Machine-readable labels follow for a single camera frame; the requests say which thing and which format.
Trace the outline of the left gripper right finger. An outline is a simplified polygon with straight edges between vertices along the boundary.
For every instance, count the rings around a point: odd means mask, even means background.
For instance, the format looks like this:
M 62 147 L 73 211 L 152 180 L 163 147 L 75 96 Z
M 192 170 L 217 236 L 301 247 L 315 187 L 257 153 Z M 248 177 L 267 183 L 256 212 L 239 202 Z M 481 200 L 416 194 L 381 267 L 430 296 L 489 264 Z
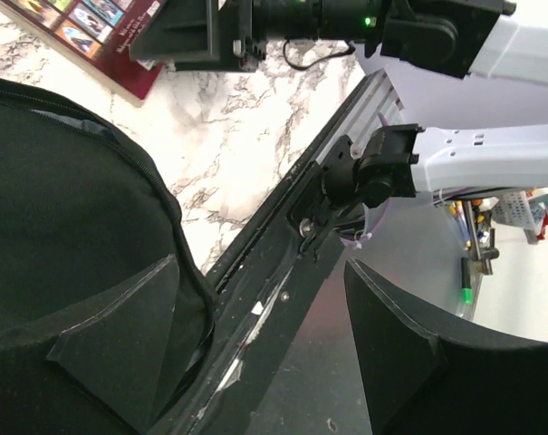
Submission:
M 548 434 L 548 343 L 474 324 L 351 260 L 344 284 L 375 434 Z

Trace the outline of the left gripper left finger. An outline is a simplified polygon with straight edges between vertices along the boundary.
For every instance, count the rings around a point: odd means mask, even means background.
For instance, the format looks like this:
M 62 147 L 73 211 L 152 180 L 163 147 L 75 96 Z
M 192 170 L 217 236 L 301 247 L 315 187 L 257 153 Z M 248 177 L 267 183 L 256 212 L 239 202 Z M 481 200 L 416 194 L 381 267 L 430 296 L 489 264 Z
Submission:
M 170 335 L 179 267 L 0 333 L 0 434 L 144 434 L 179 383 Z

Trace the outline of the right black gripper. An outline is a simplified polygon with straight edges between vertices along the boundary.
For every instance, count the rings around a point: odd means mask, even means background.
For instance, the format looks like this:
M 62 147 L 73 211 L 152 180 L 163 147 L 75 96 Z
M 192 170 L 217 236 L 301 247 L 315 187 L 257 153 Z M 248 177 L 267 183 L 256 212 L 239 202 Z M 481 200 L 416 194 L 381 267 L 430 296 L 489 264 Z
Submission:
M 179 71 L 252 73 L 278 41 L 380 40 L 388 1 L 165 2 L 130 45 L 133 60 Z

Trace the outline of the black student backpack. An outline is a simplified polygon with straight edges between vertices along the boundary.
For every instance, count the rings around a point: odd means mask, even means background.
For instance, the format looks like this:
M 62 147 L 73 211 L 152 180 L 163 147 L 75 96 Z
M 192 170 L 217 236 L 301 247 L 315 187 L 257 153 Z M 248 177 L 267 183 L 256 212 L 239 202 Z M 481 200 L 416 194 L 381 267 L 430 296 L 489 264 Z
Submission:
M 214 289 L 150 155 L 61 95 L 0 79 L 0 333 L 105 292 L 173 256 L 178 401 L 205 359 Z

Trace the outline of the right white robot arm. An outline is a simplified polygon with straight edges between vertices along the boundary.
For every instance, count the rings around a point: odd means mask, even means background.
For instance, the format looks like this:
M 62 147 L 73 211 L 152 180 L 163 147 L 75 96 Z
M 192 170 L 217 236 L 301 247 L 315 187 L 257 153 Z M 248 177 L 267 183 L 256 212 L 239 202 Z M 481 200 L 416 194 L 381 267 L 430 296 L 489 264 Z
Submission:
M 548 1 L 168 1 L 130 55 L 252 72 L 278 41 L 347 42 L 408 105 L 406 125 L 323 172 L 326 207 L 548 187 Z

